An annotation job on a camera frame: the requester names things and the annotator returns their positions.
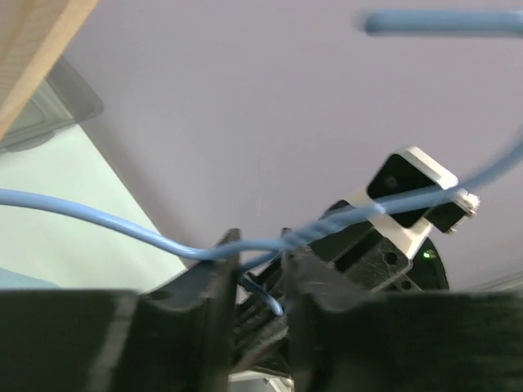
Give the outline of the light blue trousers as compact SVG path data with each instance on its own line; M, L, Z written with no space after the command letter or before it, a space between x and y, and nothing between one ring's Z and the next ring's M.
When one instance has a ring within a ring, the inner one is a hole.
M43 281L38 278L18 274L8 269L0 270L0 288L2 290L54 290L60 289L54 283Z

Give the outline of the light blue wire hanger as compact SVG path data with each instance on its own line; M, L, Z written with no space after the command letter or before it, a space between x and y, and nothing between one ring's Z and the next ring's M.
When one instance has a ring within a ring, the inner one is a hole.
M371 11L361 22L362 30L368 35L457 35L497 37L522 35L521 11L458 11L458 10L380 10ZM449 201L458 189L469 192L479 189L506 172L522 160L522 143L517 141L505 154L499 155L490 164L483 166L457 186L435 192L393 198L391 201L370 203L363 207L344 208L323 219L286 234L281 239L236 240L230 245L211 249L198 249L176 243L121 217L110 215L95 208L69 200L53 198L43 194L19 190L2 189L3 206L29 208L53 212L86 221L135 238L143 243L162 249L175 256L191 260L219 260L236 256L244 251L260 251L261 256L251 259L240 267L241 273L263 265L283 251L307 245L337 233L371 217L388 212L404 212L408 207L421 208L431 204L440 205Z

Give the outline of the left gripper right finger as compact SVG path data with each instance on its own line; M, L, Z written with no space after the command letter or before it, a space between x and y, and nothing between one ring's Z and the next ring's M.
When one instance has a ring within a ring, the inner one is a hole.
M301 247L282 258L298 391L519 391L519 292L369 292Z

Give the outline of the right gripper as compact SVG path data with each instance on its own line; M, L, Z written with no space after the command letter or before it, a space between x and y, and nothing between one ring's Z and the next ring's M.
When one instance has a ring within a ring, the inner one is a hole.
M412 267L410 258L368 221L293 250L288 256L310 256L371 292L390 286ZM235 372L289 370L287 319L275 316L260 297L250 293L237 304L233 333Z

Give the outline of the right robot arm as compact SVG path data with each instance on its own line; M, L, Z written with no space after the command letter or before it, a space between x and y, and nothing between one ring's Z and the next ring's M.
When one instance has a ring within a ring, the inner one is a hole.
M445 267L433 242L426 238L410 270L391 281L407 257L368 221L317 240L305 248L341 276L371 292L446 290ZM234 372L288 375L288 325L252 293L236 306Z

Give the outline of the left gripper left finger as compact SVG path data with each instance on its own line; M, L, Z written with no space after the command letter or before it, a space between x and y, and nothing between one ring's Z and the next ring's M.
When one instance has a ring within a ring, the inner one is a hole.
M239 258L162 287L1 293L4 391L223 391Z

